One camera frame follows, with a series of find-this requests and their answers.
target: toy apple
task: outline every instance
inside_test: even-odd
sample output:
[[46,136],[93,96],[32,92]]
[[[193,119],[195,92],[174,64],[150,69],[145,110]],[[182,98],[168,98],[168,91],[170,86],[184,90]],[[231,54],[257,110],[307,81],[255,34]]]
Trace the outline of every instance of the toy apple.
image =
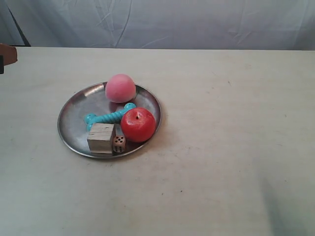
[[120,125],[127,140],[141,143],[154,134],[156,120],[147,109],[136,107],[124,114]]

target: table surface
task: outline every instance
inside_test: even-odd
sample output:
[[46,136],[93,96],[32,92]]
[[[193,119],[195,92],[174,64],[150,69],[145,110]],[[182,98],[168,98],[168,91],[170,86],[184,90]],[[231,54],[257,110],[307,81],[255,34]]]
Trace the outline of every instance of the table surface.
[[[0,76],[1,236],[315,235],[315,52],[18,48]],[[57,118],[126,73],[161,101],[142,150],[69,150]]]

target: wooden block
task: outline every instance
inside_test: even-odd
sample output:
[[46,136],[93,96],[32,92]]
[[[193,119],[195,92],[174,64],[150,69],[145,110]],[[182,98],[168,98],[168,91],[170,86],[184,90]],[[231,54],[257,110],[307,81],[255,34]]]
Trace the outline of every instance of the wooden block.
[[126,150],[126,138],[124,136],[116,136],[113,139],[113,151],[124,152]]
[[113,124],[93,124],[87,138],[89,148],[94,153],[112,154]]

